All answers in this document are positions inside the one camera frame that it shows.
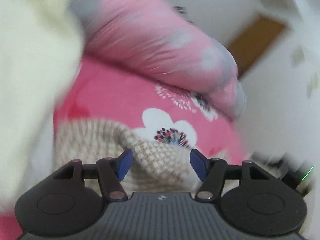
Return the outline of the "beige white checked knit jacket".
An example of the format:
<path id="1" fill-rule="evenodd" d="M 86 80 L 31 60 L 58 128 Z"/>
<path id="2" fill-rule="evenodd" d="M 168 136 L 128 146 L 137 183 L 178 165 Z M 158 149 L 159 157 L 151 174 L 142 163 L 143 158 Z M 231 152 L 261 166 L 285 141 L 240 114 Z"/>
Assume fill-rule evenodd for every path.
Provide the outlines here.
<path id="1" fill-rule="evenodd" d="M 190 164 L 190 150 L 145 140 L 124 124 L 99 119 L 79 119 L 59 124 L 55 135 L 54 168 L 73 159 L 94 164 L 104 157 L 119 157 L 125 149 L 133 152 L 133 163 L 121 185 L 134 192 L 190 192 L 201 181 Z"/>

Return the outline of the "pink floral bed sheet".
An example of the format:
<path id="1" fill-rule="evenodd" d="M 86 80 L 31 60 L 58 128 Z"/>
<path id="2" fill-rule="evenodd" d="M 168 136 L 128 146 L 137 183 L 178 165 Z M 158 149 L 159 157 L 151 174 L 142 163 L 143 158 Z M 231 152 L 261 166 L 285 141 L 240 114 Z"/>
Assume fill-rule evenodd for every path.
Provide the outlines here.
<path id="1" fill-rule="evenodd" d="M 232 120 L 199 93 L 163 84 L 89 56 L 82 58 L 73 84 L 55 104 L 53 155 L 59 124 L 79 119 L 115 121 L 145 140 L 190 151 L 196 148 L 208 157 L 233 164 L 241 163 L 245 156 Z M 15 239 L 20 234 L 14 211 L 1 214 L 1 239 Z"/>

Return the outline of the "brown wooden door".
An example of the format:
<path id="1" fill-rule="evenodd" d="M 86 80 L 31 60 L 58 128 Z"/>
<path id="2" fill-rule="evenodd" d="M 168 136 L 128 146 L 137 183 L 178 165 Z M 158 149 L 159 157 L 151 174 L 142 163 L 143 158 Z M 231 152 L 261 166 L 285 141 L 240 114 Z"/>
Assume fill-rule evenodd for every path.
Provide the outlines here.
<path id="1" fill-rule="evenodd" d="M 254 19 L 228 45 L 238 67 L 238 77 L 245 75 L 287 29 L 287 24 L 264 15 Z"/>

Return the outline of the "pink grey floral duvet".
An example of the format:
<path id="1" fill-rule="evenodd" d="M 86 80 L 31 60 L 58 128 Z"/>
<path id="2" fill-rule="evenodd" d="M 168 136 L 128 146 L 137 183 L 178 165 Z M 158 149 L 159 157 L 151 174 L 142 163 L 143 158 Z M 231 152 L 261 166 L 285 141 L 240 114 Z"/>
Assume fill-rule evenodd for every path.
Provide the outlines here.
<path id="1" fill-rule="evenodd" d="M 164 0 L 69 0 L 85 36 L 84 53 L 202 95 L 228 118 L 246 97 L 231 53 Z"/>

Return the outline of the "cream fleece garment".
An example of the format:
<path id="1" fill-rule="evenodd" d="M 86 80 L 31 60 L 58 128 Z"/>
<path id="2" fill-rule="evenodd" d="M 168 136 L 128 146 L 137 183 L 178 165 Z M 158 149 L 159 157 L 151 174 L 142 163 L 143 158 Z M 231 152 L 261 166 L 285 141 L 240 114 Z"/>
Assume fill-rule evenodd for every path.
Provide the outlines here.
<path id="1" fill-rule="evenodd" d="M 69 0 L 1 0 L 1 214 L 53 168 L 55 104 L 80 68 Z"/>

